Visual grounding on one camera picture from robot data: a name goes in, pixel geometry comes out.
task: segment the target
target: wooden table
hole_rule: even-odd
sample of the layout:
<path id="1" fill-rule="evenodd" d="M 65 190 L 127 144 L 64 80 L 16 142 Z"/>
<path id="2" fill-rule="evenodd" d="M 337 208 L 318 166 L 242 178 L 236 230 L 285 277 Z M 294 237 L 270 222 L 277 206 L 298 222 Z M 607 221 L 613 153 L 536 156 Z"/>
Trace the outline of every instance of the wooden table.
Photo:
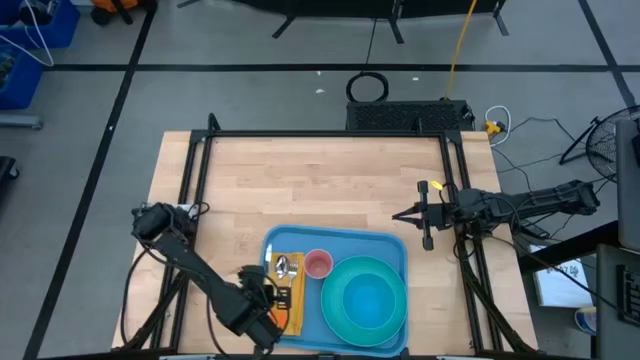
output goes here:
<path id="1" fill-rule="evenodd" d="M 149 202 L 175 203 L 188 147 L 188 132 L 167 132 L 149 193 Z M 473 187 L 499 191 L 487 136 L 463 133 Z M 457 176 L 453 147 L 452 165 Z M 190 190 L 195 192 L 196 158 Z M 409 352 L 472 354 L 462 278 L 452 254 L 453 230 L 432 230 L 435 250 L 422 248 L 422 233 L 391 220 L 391 214 L 418 201 L 419 180 L 444 183 L 439 143 L 427 138 L 216 138 L 204 201 L 211 211 L 200 221 L 196 251 L 221 276 L 237 282 L 242 265 L 258 264 L 265 234 L 279 224 L 301 224 L 383 231 L 402 239 L 409 253 Z M 435 191 L 429 202 L 438 202 Z M 510 239 L 501 226 L 496 235 Z M 493 295 L 511 326 L 537 348 L 531 315 L 513 248 L 484 241 Z M 145 257 L 131 281 L 128 336 L 158 300 L 163 266 Z M 484 346 L 491 347 L 486 313 L 478 302 Z M 168 344 L 173 310 L 163 341 Z M 204 294 L 190 284 L 180 352 L 213 353 L 205 319 Z M 230 353 L 252 353 L 253 343 L 214 320 L 216 335 Z M 118 331 L 114 346 L 120 345 Z M 278 348 L 275 353 L 303 353 Z"/>

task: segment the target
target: black fan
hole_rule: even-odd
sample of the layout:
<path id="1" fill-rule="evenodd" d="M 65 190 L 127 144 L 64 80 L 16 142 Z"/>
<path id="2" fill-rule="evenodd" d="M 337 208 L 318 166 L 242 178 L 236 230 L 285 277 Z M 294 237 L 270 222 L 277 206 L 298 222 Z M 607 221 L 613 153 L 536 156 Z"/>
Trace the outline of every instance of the black fan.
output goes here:
<path id="1" fill-rule="evenodd" d="M 591 120 L 591 126 L 569 147 L 560 158 L 560 165 L 587 156 L 589 162 L 602 176 L 616 181 L 616 123 L 618 121 L 640 121 L 640 106 L 620 110 L 609 117 Z M 567 155 L 585 136 L 587 138 L 584 154 L 567 158 Z"/>

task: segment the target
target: white cable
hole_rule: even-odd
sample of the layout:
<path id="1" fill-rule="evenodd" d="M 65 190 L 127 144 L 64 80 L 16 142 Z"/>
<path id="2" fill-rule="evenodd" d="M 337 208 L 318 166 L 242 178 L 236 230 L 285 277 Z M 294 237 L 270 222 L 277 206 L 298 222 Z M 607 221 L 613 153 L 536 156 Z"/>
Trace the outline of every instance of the white cable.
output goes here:
<path id="1" fill-rule="evenodd" d="M 509 138 L 509 134 L 511 133 L 511 113 L 509 112 L 509 109 L 507 109 L 505 106 L 502 106 L 502 105 L 496 105 L 496 106 L 492 106 L 492 107 L 490 107 L 490 108 L 487 110 L 487 112 L 485 112 L 485 113 L 484 113 L 484 121 L 485 121 L 485 122 L 486 122 L 486 121 L 489 121 L 489 113 L 490 113 L 492 110 L 495 110 L 495 109 L 502 109 L 502 110 L 504 110 L 504 112 L 507 114 L 507 134 L 505 135 L 505 137 L 503 137 L 503 138 L 502 138 L 502 140 L 498 141 L 498 142 L 497 142 L 497 143 L 495 143 L 495 144 L 491 144 L 491 145 L 489 145 L 489 146 L 491 146 L 491 147 L 494 147 L 494 146 L 500 145 L 500 144 L 502 144 L 503 142 L 507 141 L 507 139 Z"/>
<path id="2" fill-rule="evenodd" d="M 27 34 L 27 36 L 29 37 L 29 40 L 31 40 L 31 43 L 35 45 L 35 47 L 37 47 L 38 49 L 41 49 L 40 45 L 35 40 L 33 40 L 33 38 L 31 37 L 31 34 L 29 34 L 28 26 L 24 27 L 24 33 Z"/>
<path id="3" fill-rule="evenodd" d="M 0 39 L 8 42 L 9 44 L 15 46 L 18 50 L 23 51 L 25 54 L 31 56 L 34 60 L 36 60 L 37 62 L 39 62 L 40 64 L 47 66 L 47 67 L 53 67 L 55 65 L 55 63 L 53 62 L 53 57 L 51 57 L 51 52 L 49 52 L 49 47 L 47 46 L 47 42 L 44 41 L 44 37 L 42 37 L 42 33 L 40 32 L 40 27 L 38 26 L 38 20 L 36 20 L 36 14 L 33 12 L 33 9 L 31 8 L 31 4 L 29 3 L 30 0 L 25 1 L 25 3 L 27 4 L 27 8 L 29 8 L 29 12 L 31 13 L 31 18 L 33 18 L 33 24 L 34 27 L 36 28 L 36 31 L 38 32 L 38 35 L 40 36 L 40 40 L 42 40 L 42 45 L 44 46 L 44 50 L 47 52 L 47 56 L 49 57 L 49 63 L 45 63 L 44 61 L 40 60 L 39 58 L 37 58 L 35 55 L 33 55 L 32 53 L 30 53 L 29 51 L 27 51 L 25 48 L 21 47 L 20 45 L 14 43 L 13 41 L 7 39 L 6 37 L 0 35 Z M 31 39 L 31 42 L 36 46 L 36 47 L 40 47 L 38 46 L 38 44 L 36 44 L 35 41 L 33 41 L 33 39 Z"/>

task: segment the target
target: yellow napkin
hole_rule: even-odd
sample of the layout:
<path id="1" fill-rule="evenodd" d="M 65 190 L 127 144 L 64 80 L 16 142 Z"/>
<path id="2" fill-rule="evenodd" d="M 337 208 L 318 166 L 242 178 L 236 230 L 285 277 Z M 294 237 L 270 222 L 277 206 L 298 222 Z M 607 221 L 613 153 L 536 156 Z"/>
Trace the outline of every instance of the yellow napkin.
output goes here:
<path id="1" fill-rule="evenodd" d="M 298 263 L 298 273 L 293 279 L 293 282 L 289 281 L 291 278 L 289 275 L 285 275 L 282 279 L 278 279 L 276 274 L 275 264 L 278 256 L 284 255 L 289 259 L 289 263 Z M 302 331 L 302 320 L 304 318 L 304 254 L 303 253 L 273 253 L 271 255 L 271 263 L 269 264 L 269 277 L 271 277 L 278 287 L 291 286 L 291 308 L 289 309 L 289 324 L 284 331 L 285 335 L 299 336 Z M 278 327 L 282 328 L 287 320 L 287 310 L 278 309 L 277 305 L 271 308 L 274 321 Z"/>

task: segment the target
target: yellow cable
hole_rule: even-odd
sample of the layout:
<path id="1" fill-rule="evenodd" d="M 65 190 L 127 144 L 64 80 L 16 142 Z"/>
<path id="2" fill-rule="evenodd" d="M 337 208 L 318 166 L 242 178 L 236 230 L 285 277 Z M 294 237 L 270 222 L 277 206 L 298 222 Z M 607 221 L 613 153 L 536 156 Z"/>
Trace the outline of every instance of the yellow cable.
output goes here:
<path id="1" fill-rule="evenodd" d="M 458 62 L 458 55 L 460 55 L 460 47 L 462 46 L 462 40 L 464 39 L 464 34 L 467 32 L 467 27 L 469 27 L 469 21 L 471 20 L 471 14 L 473 13 L 473 9 L 476 8 L 476 2 L 478 0 L 473 0 L 471 2 L 471 7 L 469 8 L 469 13 L 467 13 L 467 18 L 464 21 L 464 26 L 462 27 L 462 32 L 460 33 L 460 37 L 458 38 L 458 45 L 456 46 L 456 53 L 453 55 L 453 62 L 451 63 L 451 72 L 449 73 L 449 85 L 447 85 L 447 92 L 444 95 L 445 99 L 449 99 L 449 95 L 451 94 L 451 89 L 453 88 L 453 74 L 456 69 L 456 62 Z"/>

